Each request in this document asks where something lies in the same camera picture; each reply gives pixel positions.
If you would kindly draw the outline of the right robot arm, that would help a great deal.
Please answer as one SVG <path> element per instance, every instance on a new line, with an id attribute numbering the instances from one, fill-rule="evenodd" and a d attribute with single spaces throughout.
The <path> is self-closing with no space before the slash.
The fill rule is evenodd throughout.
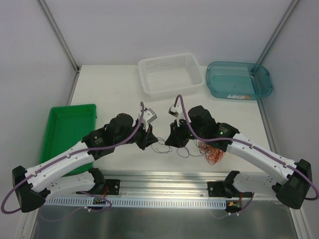
<path id="1" fill-rule="evenodd" d="M 203 106 L 196 106 L 185 116 L 180 105 L 168 110 L 176 119 L 170 124 L 167 146 L 183 148 L 190 140 L 199 140 L 222 152 L 238 156 L 263 171 L 259 173 L 232 170 L 223 181 L 208 184 L 209 194 L 233 198 L 240 193 L 275 196 L 282 204 L 300 209 L 311 187 L 311 164 L 277 155 L 242 134 L 227 123 L 216 122 Z"/>

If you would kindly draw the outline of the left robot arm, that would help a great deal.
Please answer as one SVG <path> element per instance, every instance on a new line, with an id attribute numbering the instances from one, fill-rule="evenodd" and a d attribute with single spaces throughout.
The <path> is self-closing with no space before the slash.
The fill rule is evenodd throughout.
<path id="1" fill-rule="evenodd" d="M 125 113 L 118 114 L 102 128 L 90 132 L 67 151 L 45 163 L 28 169 L 18 166 L 12 170 L 13 189 L 23 213 L 40 208 L 47 200 L 63 194 L 91 191 L 101 193 L 105 188 L 103 174 L 97 168 L 75 176 L 68 173 L 114 152 L 115 148 L 135 143 L 140 149 L 157 142 L 151 122 L 157 118 L 151 109 L 139 113 L 137 120 Z"/>

